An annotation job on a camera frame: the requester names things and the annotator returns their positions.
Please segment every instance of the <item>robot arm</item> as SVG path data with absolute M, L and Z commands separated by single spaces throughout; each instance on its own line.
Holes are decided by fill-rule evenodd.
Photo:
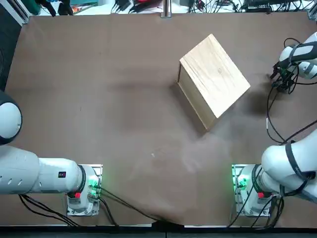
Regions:
M 100 185 L 94 169 L 64 158 L 39 158 L 5 144 L 19 134 L 18 105 L 0 91 L 0 194 L 66 193 L 70 215 L 97 215 L 99 201 L 93 185 Z
M 299 197 L 317 203 L 317 129 L 306 138 L 283 146 L 270 146 L 262 155 L 263 173 L 259 176 L 261 187 L 267 192 L 280 193 L 280 185 L 285 193 L 297 190 L 307 181 L 297 194 Z
M 289 72 L 297 73 L 305 79 L 312 79 L 317 76 L 317 33 L 313 33 L 304 43 L 294 46 L 287 46 L 281 53 L 278 66 L 287 69 Z

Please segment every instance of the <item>label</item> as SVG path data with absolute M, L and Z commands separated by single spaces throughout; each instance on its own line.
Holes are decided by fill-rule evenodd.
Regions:
M 58 177 L 59 178 L 65 178 L 66 177 L 66 171 L 58 172 Z

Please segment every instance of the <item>wood grain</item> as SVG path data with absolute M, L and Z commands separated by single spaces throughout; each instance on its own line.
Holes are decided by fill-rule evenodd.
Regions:
M 250 87 L 213 34 L 180 63 L 178 84 L 207 130 Z

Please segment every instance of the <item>red button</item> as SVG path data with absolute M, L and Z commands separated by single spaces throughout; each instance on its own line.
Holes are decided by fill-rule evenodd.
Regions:
M 258 192 L 258 197 L 259 197 L 259 198 L 264 198 L 264 193 Z

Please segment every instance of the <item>green light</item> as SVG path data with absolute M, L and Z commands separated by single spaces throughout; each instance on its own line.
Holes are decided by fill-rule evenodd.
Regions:
M 248 180 L 249 180 L 249 176 L 240 175 L 238 178 L 238 183 L 239 183 L 238 187 L 240 187 L 241 190 L 245 190 L 248 185 Z

